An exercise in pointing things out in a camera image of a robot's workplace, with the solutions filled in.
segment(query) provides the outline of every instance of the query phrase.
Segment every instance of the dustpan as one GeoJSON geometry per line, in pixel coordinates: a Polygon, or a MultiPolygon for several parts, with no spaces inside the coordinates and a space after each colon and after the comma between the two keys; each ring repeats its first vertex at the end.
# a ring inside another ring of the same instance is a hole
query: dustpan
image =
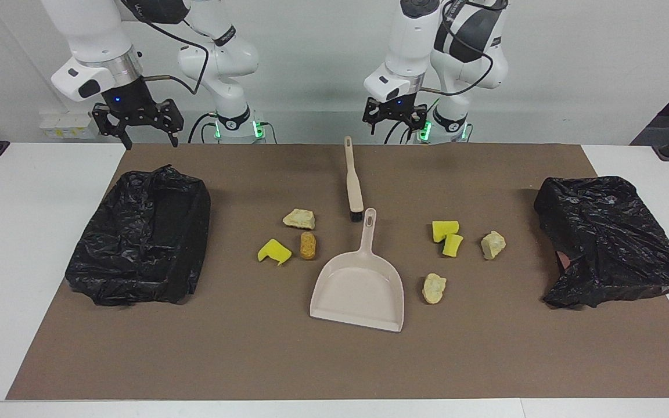
{"type": "Polygon", "coordinates": [[[398,333],[404,324],[404,289],[396,268],[372,251],[376,211],[365,212],[361,248],[329,260],[314,286],[313,318],[398,333]]]}

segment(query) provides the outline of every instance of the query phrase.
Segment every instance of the brown mat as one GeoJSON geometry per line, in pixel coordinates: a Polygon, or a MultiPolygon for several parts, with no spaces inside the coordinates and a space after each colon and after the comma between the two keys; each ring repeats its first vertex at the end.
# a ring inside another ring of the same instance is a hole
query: brown mat
{"type": "Polygon", "coordinates": [[[96,307],[62,286],[8,399],[392,399],[669,397],[665,297],[552,310],[558,275],[532,202],[544,178],[594,176],[579,146],[356,146],[374,251],[404,281],[401,334],[308,317],[322,266],[358,247],[341,146],[135,145],[117,172],[173,164],[203,178],[212,233],[185,304],[96,307]],[[257,262],[294,207],[316,212],[318,258],[257,262]],[[457,219],[457,259],[439,255],[430,222],[457,219]],[[478,244],[498,230],[498,260],[478,244]],[[448,278],[423,303],[422,278],[448,278]]]}

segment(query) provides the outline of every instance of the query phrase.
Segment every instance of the pale yellow rock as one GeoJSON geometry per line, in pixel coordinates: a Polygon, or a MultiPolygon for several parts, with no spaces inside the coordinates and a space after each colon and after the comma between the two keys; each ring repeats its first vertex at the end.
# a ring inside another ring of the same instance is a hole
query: pale yellow rock
{"type": "Polygon", "coordinates": [[[430,273],[425,278],[425,283],[422,285],[422,296],[428,304],[434,305],[443,299],[443,291],[445,290],[445,279],[430,273]]]}
{"type": "Polygon", "coordinates": [[[293,209],[290,214],[283,218],[283,223],[294,228],[313,230],[314,212],[305,209],[293,209]]]}
{"type": "Polygon", "coordinates": [[[497,257],[497,254],[499,254],[505,246],[505,238],[497,233],[496,230],[481,239],[481,251],[484,252],[484,258],[487,260],[494,260],[494,257],[497,257]]]}

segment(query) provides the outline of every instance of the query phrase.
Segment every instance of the hand brush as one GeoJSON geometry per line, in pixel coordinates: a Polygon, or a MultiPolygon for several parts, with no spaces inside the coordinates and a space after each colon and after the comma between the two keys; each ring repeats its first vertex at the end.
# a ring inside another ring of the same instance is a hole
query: hand brush
{"type": "Polygon", "coordinates": [[[355,172],[355,159],[353,158],[353,139],[345,137],[345,159],[347,161],[347,199],[350,202],[350,220],[361,222],[363,220],[363,195],[361,193],[361,181],[355,172]]]}

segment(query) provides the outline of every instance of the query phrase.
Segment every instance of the dustpan handle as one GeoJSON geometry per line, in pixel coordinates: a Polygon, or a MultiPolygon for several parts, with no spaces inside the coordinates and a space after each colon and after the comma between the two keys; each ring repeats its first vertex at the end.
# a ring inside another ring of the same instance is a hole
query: dustpan handle
{"type": "Polygon", "coordinates": [[[361,249],[359,252],[373,254],[373,231],[376,227],[376,209],[369,207],[363,217],[363,236],[361,236],[361,249]]]}

